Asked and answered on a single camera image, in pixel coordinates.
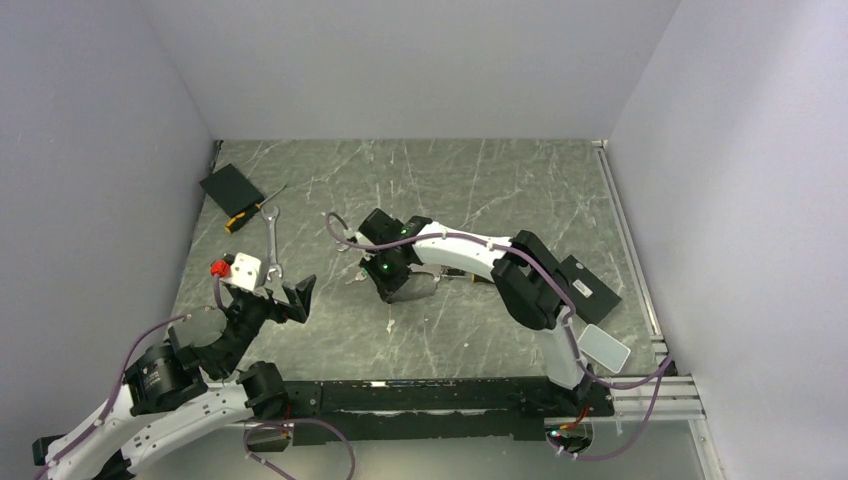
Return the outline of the metal key organizer plate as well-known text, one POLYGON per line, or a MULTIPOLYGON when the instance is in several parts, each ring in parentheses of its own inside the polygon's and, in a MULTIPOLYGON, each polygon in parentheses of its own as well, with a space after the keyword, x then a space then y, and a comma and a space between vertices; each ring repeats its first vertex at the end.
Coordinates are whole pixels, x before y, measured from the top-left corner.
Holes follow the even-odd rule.
POLYGON ((389 304, 423 299, 435 294, 441 280, 442 267, 434 264, 411 265, 407 280, 386 302, 389 304))

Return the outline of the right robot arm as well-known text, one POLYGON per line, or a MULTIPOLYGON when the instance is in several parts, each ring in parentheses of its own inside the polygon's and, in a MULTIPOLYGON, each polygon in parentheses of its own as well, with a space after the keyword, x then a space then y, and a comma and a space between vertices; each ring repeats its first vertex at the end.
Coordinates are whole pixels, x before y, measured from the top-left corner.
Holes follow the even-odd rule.
POLYGON ((534 334, 555 409, 574 415, 588 404, 586 362, 572 327, 578 305, 563 263, 536 234, 479 235, 427 217, 402 222, 376 209, 344 238, 362 250, 362 265, 383 300, 399 292, 414 265, 458 269, 493 283, 509 315, 534 334))

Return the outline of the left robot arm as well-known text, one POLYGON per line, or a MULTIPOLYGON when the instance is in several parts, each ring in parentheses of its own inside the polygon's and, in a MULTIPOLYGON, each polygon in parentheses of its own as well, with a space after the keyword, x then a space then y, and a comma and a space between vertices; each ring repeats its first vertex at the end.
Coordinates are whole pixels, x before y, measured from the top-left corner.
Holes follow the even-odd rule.
POLYGON ((130 479, 143 466, 230 422, 277 420, 290 407, 271 362, 238 364, 262 326, 305 323, 316 277, 282 285, 227 286, 226 306, 200 306, 163 322, 167 336, 127 356, 104 403, 72 431, 37 439, 39 479, 130 479))

